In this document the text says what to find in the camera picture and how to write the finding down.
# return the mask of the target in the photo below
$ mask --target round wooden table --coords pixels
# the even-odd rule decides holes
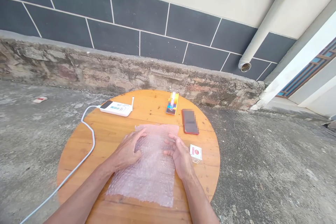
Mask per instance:
[[[84,121],[94,130],[96,147],[81,167],[58,191],[60,203],[64,203],[85,181],[93,170],[109,157],[126,134],[140,124],[175,124],[180,127],[178,135],[187,146],[202,148],[202,161],[194,164],[195,172],[205,194],[211,201],[219,176],[219,148],[216,134],[203,112],[192,102],[179,97],[176,115],[166,114],[169,92],[160,90],[137,90],[112,98],[112,101],[131,104],[133,111],[128,117],[101,112],[98,108],[88,114]],[[195,112],[199,135],[185,134],[182,124],[182,109]],[[59,161],[57,184],[77,166],[92,147],[90,130],[80,123],[69,138]],[[187,196],[182,181],[175,173],[174,205],[162,207],[153,202],[141,202],[120,195],[106,195],[111,180],[98,196],[87,220],[88,223],[191,223]]]

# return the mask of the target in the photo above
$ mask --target weathered wall base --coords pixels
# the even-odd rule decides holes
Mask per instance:
[[[196,104],[246,110],[259,100],[259,83],[171,62],[0,38],[0,77],[103,92],[177,91]]]

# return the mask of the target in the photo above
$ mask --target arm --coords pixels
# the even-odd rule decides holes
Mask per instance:
[[[112,174],[135,163],[140,157],[134,147],[140,137],[146,136],[145,128],[125,136],[115,152],[100,164],[70,198],[45,221],[54,223],[85,223],[99,193]]]
[[[187,194],[192,222],[194,224],[219,224],[218,218],[195,174],[188,147],[178,136],[169,134],[168,137],[175,140],[175,143],[170,140],[165,140],[164,142],[171,145],[173,149],[164,150],[163,154],[171,155],[174,159],[177,175],[182,180]]]

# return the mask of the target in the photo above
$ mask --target red smartphone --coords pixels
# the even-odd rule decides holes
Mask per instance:
[[[200,132],[197,127],[194,111],[191,109],[182,109],[183,129],[186,134],[198,135]]]

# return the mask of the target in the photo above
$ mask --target pink bubble wrap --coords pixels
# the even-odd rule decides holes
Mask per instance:
[[[164,139],[168,138],[169,132],[177,135],[179,126],[146,124],[135,127],[135,130],[143,127],[147,128],[147,136],[140,138],[135,146],[135,151],[140,150],[142,157],[115,173],[106,194],[120,194],[172,207],[175,165],[172,157],[162,152],[171,148]]]

